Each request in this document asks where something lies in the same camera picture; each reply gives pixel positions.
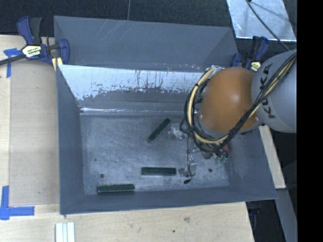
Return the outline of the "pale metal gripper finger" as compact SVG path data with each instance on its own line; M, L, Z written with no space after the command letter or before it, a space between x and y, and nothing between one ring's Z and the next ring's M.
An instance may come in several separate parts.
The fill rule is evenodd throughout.
M179 124L171 124L169 134L172 138L182 140L187 138L187 135L180 129Z
M184 168L179 168L178 172L182 177L193 177L196 174L197 166L197 162L189 162Z

